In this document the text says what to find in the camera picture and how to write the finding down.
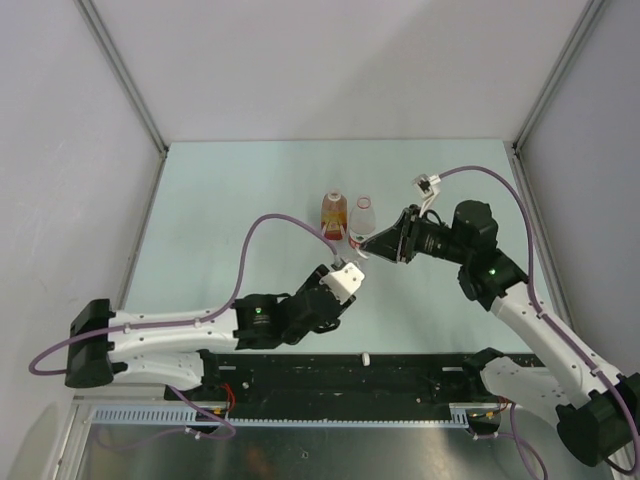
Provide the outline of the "red cap water bottle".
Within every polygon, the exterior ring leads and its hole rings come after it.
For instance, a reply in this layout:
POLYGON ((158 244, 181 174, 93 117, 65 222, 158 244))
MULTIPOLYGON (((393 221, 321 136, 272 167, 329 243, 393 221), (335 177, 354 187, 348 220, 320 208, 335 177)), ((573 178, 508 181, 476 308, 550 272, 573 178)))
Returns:
POLYGON ((376 229, 376 216, 371 198, 361 195, 352 207, 348 220, 349 245, 353 249, 359 249, 376 229))

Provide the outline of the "amber tea bottle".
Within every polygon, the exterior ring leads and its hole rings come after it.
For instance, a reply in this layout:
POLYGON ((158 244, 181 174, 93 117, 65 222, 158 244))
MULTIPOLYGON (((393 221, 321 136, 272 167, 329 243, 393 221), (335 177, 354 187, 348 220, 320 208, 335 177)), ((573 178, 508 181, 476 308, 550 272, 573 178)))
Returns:
POLYGON ((347 233, 348 202, 338 189, 325 194, 321 204, 321 233, 331 241, 341 241, 347 233))

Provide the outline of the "clear plastic bottle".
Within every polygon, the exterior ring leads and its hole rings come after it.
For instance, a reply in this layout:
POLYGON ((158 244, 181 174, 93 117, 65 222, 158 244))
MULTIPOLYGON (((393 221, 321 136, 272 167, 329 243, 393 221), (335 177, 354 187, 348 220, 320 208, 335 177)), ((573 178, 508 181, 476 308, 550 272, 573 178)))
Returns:
POLYGON ((358 256, 353 260, 353 263, 364 274, 367 274, 367 272, 369 271, 369 260, 366 257, 358 256))

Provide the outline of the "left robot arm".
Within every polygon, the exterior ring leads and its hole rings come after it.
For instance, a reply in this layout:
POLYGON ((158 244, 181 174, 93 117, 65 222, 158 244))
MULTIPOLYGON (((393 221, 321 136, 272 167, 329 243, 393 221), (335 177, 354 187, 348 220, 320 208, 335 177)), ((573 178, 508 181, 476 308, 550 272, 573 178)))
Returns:
POLYGON ((131 314, 112 310, 107 299, 92 300, 71 324, 64 383, 165 384, 210 399, 221 387, 212 355, 271 350, 331 332, 364 279, 356 263, 321 265, 292 295, 247 295, 220 314, 131 314))

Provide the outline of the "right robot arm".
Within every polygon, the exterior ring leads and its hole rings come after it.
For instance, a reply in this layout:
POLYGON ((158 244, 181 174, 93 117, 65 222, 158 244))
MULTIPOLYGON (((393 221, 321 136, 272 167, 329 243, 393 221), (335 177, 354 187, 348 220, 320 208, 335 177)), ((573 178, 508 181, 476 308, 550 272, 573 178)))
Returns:
POLYGON ((512 400, 555 427, 581 463, 608 462, 639 442, 639 376, 624 375, 536 300, 532 280, 499 249, 497 234, 486 203, 461 202, 450 225, 427 219, 411 205, 361 249, 393 263, 424 254, 458 265, 464 295, 514 331, 549 371, 526 371, 486 348, 468 361, 463 393, 473 401, 491 394, 512 400))

